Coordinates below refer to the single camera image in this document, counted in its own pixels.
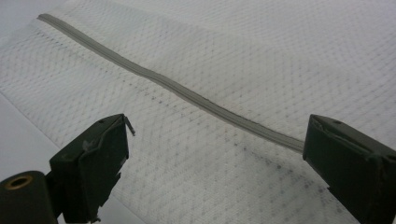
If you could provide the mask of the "pale blue table mat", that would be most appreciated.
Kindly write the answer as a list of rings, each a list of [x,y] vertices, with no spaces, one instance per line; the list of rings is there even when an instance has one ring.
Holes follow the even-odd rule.
[[[0,0],[0,41],[38,15],[67,0]],[[49,159],[58,149],[0,92],[0,182],[24,171],[50,170]],[[99,210],[96,224],[145,224],[111,196]]]

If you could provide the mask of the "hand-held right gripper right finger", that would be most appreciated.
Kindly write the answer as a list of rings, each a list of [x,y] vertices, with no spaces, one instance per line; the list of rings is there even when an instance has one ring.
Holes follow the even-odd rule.
[[[344,122],[319,115],[308,121],[303,159],[360,224],[396,218],[396,151]]]

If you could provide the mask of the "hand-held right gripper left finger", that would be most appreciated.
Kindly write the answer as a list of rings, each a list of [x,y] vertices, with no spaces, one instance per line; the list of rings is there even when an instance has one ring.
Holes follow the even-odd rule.
[[[123,114],[99,119],[49,160],[51,180],[62,193],[57,211],[66,222],[98,220],[129,159],[127,133],[133,132]]]

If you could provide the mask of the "white mesh laundry bag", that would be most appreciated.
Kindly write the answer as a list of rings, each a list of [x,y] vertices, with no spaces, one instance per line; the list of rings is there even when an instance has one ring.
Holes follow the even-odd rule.
[[[396,149],[396,0],[69,0],[0,38],[0,94],[58,147],[127,116],[145,224],[358,224],[300,147],[317,114]]]

